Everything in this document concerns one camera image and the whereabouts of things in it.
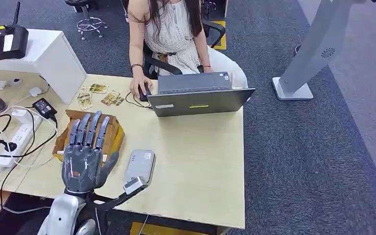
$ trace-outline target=computer mouse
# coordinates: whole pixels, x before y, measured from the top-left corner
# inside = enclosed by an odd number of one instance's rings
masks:
[[[152,93],[149,90],[149,86],[146,83],[145,83],[145,90],[146,90],[146,95],[143,94],[142,88],[139,86],[139,95],[140,95],[139,100],[143,102],[147,102],[148,101],[147,96],[152,95]]]

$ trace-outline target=white power strip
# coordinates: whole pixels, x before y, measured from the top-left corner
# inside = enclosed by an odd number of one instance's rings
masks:
[[[19,156],[22,155],[28,146],[29,142],[31,141],[33,132],[32,132],[32,120],[31,115],[26,110],[14,110],[12,112],[12,117],[17,118],[21,122],[21,126],[19,127],[18,131],[15,133],[14,137],[10,142],[16,143],[17,148],[12,152],[7,152],[3,150],[0,155],[7,155],[10,154],[12,156]],[[42,122],[41,117],[34,115],[34,127],[35,131],[37,130],[38,126],[40,126]],[[12,161],[11,157],[0,157],[0,167],[7,167],[11,168],[15,163]]]

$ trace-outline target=stand base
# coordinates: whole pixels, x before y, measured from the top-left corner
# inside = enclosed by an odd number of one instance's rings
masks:
[[[312,92],[310,91],[307,83],[305,83],[302,87],[300,87],[295,93],[285,94],[283,93],[283,89],[279,84],[279,79],[280,77],[274,77],[272,79],[273,87],[275,88],[275,91],[279,100],[311,100],[313,99]]]

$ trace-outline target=white pants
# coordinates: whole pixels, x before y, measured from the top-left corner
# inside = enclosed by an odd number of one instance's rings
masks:
[[[236,88],[248,88],[247,77],[240,66],[225,54],[208,47],[211,67],[215,72],[228,72],[232,86]],[[192,70],[179,68],[183,74],[196,73]],[[170,75],[168,71],[160,70],[160,75]]]

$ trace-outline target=chrome stool base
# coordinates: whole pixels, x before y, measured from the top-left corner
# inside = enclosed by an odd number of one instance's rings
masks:
[[[84,32],[91,31],[97,31],[98,37],[102,38],[103,35],[101,34],[99,28],[108,28],[107,24],[99,18],[90,17],[86,7],[82,7],[82,9],[86,18],[84,20],[80,20],[77,23],[78,32],[81,33],[81,40],[86,40],[86,38],[84,37]]]

